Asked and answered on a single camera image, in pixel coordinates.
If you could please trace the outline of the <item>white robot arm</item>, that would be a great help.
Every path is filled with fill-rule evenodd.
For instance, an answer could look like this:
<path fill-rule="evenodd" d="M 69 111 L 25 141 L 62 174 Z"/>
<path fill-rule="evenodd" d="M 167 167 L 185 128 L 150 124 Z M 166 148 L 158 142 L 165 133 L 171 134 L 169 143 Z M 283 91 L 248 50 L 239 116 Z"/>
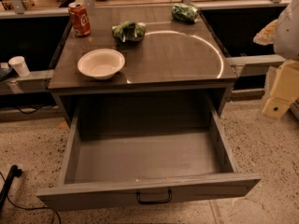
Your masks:
<path fill-rule="evenodd" d="M 272 45 L 274 52 L 287 59 L 299 60 L 299 0 L 292 0 L 278 18 L 268 23 L 253 42 Z"/>

